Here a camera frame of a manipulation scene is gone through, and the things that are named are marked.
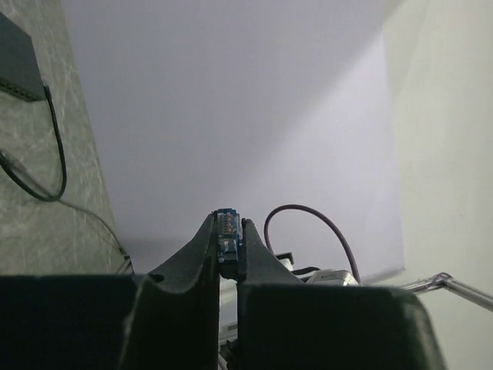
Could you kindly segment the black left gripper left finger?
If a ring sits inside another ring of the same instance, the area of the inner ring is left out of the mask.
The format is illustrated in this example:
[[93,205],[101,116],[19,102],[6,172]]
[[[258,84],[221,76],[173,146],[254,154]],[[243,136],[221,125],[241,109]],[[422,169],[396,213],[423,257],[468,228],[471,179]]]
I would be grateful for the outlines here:
[[149,274],[137,292],[123,344],[125,369],[218,366],[219,268],[215,217]]

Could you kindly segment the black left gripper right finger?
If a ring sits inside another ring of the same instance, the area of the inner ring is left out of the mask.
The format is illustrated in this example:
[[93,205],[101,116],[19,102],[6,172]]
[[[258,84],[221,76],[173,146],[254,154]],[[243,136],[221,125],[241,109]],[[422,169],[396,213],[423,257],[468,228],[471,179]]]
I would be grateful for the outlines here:
[[303,301],[308,286],[264,245],[250,219],[242,220],[238,277],[238,341],[242,369],[307,369]]

